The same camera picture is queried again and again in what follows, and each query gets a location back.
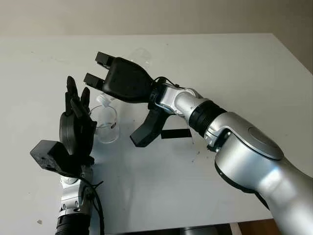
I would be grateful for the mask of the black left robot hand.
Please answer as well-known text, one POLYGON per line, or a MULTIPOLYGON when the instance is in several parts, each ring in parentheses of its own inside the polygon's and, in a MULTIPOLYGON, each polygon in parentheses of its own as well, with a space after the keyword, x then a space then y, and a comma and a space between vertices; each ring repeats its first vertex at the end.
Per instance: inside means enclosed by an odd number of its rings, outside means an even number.
POLYGON ((75 80, 67 77, 65 111, 60 117, 59 138, 71 156, 80 164, 93 165, 91 157, 97 122, 90 117, 90 90, 85 87, 79 95, 75 80))

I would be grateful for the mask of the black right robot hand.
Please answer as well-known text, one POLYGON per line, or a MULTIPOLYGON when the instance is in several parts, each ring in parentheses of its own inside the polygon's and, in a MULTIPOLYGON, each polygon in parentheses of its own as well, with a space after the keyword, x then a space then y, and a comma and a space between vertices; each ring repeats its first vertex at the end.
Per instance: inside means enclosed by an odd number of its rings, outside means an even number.
POLYGON ((86 85, 127 103, 148 103, 153 79, 140 65, 121 57, 98 52, 97 64, 108 70, 105 79, 87 73, 86 85))

